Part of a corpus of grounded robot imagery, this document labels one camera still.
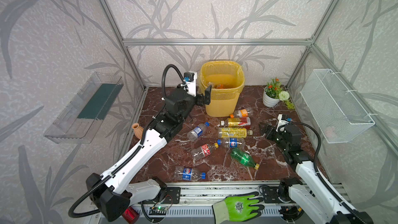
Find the Pepsi bottle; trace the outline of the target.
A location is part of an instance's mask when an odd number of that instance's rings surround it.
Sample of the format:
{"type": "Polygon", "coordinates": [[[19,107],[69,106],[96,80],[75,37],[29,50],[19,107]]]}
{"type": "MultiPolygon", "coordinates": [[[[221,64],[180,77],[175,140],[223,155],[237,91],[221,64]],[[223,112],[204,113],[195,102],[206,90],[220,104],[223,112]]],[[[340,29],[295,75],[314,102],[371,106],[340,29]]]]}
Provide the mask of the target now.
{"type": "Polygon", "coordinates": [[[222,138],[217,140],[217,144],[228,149],[242,148],[245,145],[245,140],[243,138],[222,138]]]}

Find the red label cola bottle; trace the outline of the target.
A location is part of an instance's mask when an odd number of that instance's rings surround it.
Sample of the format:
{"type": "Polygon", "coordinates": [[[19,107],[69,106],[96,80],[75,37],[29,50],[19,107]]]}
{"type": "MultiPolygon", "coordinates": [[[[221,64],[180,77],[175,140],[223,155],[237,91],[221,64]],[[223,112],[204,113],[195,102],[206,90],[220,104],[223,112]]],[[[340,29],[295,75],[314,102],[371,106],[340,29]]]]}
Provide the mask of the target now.
{"type": "Polygon", "coordinates": [[[218,148],[219,145],[217,143],[213,143],[213,144],[205,144],[192,150],[191,154],[193,156],[194,162],[210,156],[218,148]]]}

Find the green plastic bottle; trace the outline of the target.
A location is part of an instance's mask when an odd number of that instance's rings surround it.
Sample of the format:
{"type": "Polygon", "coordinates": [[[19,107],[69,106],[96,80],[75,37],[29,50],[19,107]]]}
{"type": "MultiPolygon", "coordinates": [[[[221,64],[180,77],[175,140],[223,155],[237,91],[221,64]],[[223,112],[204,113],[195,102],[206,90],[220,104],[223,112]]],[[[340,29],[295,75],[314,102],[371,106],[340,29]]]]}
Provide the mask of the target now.
{"type": "Polygon", "coordinates": [[[240,164],[258,170],[260,165],[254,161],[252,156],[241,149],[235,147],[231,150],[231,157],[240,164]]]}

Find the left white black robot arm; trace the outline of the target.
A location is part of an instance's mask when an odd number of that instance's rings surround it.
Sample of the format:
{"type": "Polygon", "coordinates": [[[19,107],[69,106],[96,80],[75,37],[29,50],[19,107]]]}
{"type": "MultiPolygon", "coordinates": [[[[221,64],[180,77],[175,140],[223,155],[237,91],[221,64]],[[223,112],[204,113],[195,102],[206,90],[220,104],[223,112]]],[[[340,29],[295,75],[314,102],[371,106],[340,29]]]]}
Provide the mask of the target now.
{"type": "Polygon", "coordinates": [[[210,104],[211,88],[197,93],[196,72],[181,73],[174,64],[163,71],[161,88],[164,106],[143,130],[140,141],[115,165],[98,175],[91,174],[88,191],[69,209],[70,218],[83,218],[101,213],[109,222],[129,216],[132,205],[146,200],[165,198],[166,184],[160,179],[149,179],[130,184],[139,170],[183,128],[193,108],[210,104]]]}

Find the blue label crushed bottle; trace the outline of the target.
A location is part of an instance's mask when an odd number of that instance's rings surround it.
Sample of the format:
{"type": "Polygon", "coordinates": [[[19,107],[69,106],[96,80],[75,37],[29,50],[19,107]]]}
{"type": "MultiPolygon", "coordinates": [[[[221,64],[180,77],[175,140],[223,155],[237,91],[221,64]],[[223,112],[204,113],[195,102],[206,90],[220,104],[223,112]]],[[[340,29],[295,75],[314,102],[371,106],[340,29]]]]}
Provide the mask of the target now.
{"type": "Polygon", "coordinates": [[[176,180],[199,181],[206,179],[205,172],[201,172],[197,168],[188,168],[182,166],[175,168],[174,175],[176,180]]]}

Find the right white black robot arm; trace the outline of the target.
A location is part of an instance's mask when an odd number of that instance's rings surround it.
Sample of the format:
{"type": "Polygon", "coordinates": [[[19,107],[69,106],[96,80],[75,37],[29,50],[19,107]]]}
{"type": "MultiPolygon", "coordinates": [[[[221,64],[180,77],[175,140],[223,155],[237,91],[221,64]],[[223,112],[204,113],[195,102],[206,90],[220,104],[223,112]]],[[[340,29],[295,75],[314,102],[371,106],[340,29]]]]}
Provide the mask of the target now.
{"type": "Polygon", "coordinates": [[[283,184],[288,198],[301,207],[315,224],[371,224],[367,212],[358,211],[344,199],[318,168],[321,137],[310,125],[283,121],[276,127],[259,123],[261,136],[273,141],[282,152],[286,163],[296,172],[297,178],[287,179],[283,184]],[[301,132],[304,126],[314,132],[318,144],[314,156],[301,148],[301,132]]]}

